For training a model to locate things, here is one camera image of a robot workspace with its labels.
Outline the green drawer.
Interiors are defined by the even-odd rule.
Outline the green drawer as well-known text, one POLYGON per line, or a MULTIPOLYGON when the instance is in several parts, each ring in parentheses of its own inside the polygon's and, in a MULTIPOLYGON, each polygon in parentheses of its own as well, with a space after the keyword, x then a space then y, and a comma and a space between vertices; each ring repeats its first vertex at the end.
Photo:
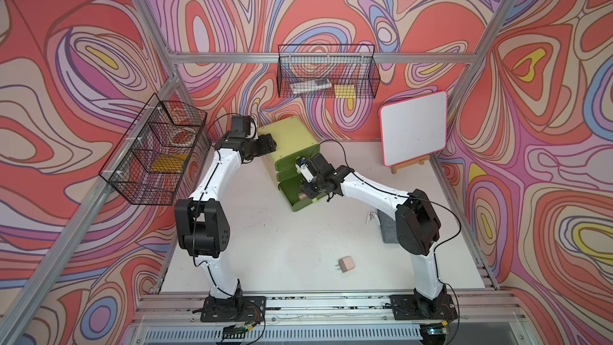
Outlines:
POLYGON ((294 168, 296 160, 298 158, 304 157, 306 159, 309 159, 316 155, 316 153, 319 153, 319 151, 319 145, 312 145, 310 147, 298 150, 294 153, 282 153, 280 149, 277 149, 276 151, 271 153, 271 159, 275 170, 277 172, 282 172, 290 168, 294 168))
POLYGON ((290 180, 294 177, 301 177, 302 174, 295 164, 288 166, 285 169, 281 169, 276 173, 277 182, 281 183, 286 180, 290 180))
POLYGON ((298 212, 301 209, 305 209, 309 205, 312 205, 319 200, 319 198, 299 200, 298 195, 303 193, 303 190, 301 189, 301 179, 302 177, 294 177, 290 180, 279 183, 279 190, 287 199, 287 202, 291 206, 291 210, 293 212, 298 212))

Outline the yellow green drawer cabinet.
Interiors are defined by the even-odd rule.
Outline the yellow green drawer cabinet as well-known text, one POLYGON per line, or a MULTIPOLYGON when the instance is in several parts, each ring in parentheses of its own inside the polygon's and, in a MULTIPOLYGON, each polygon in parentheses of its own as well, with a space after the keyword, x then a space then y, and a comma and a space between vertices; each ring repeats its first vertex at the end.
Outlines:
MULTIPOLYGON (((259 128, 258 136, 263 134, 271 134, 277 143, 277 149, 280 149, 282 153, 294 153, 319 144, 308 127, 297 116, 285 118, 259 128)), ((271 154, 268 154, 268 157, 273 164, 271 154)))

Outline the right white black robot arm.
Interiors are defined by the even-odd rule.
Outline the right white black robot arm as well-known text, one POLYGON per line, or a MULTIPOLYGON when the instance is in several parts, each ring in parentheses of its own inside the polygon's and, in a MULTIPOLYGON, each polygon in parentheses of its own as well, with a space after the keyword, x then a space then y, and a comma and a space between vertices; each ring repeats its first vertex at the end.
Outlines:
POLYGON ((371 181, 349 166, 334 168, 320 153, 298 158, 295 167, 303 177, 301 190, 307 197, 346 196, 392 218, 397 242, 411 255, 415 292, 428 300, 441 295, 443 284, 438 280, 433 246, 440 239, 442 224, 423 191, 403 193, 371 181))

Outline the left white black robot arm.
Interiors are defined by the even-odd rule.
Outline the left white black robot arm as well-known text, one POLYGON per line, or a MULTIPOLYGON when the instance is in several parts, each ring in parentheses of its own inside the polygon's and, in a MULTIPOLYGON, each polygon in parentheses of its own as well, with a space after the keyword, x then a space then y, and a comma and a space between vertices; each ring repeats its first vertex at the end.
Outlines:
POLYGON ((273 153, 276 146, 271 134, 222 137, 199 185, 188 198, 174 205, 178 244, 193 264, 204 270, 209 295, 216 301, 238 300, 242 296, 239 279, 223 256, 230 242, 231 228, 221 195, 241 165, 273 153))

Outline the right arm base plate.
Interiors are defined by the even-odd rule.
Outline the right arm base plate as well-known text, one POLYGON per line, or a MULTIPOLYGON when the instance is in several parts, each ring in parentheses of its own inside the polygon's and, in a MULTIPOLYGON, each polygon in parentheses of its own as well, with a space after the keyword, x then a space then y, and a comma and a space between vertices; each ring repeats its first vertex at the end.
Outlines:
POLYGON ((458 311, 452 297, 445 291, 434 300, 417 294, 391 295, 390 306, 394 319, 399 321, 430 320, 453 322, 458 311))

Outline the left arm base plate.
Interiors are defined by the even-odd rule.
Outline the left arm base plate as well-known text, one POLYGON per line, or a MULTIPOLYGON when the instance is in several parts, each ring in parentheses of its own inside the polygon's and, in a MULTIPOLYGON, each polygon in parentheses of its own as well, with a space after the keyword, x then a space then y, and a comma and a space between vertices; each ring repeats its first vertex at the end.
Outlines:
POLYGON ((267 298, 263 295, 218 299, 207 297, 201 309, 193 311, 201 315, 204 323, 245 322, 260 323, 265 318, 267 298))

